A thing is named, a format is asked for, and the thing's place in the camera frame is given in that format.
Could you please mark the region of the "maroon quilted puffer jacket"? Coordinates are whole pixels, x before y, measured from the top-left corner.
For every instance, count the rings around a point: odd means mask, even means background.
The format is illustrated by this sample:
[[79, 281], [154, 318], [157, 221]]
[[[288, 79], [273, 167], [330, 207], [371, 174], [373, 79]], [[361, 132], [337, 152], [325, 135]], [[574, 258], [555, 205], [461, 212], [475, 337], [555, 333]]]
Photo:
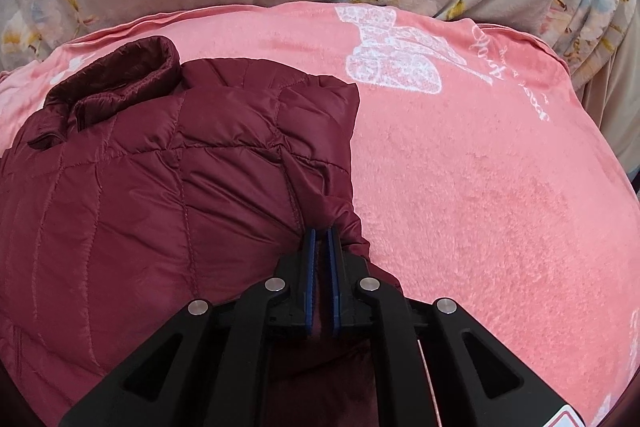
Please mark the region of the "maroon quilted puffer jacket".
[[268, 277], [309, 229], [367, 257], [358, 88], [130, 42], [47, 94], [1, 157], [1, 361], [56, 425], [188, 301]]

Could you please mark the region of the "pink fleece blanket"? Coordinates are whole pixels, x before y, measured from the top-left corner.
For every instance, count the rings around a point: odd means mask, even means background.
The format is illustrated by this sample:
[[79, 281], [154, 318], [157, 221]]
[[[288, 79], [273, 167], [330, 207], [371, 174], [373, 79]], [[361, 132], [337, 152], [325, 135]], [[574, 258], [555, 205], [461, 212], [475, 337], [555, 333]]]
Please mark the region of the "pink fleece blanket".
[[249, 58], [354, 84], [352, 202], [404, 293], [449, 297], [602, 423], [639, 367], [639, 204], [542, 41], [370, 5], [140, 18], [1, 77], [1, 157], [49, 91], [121, 46]]

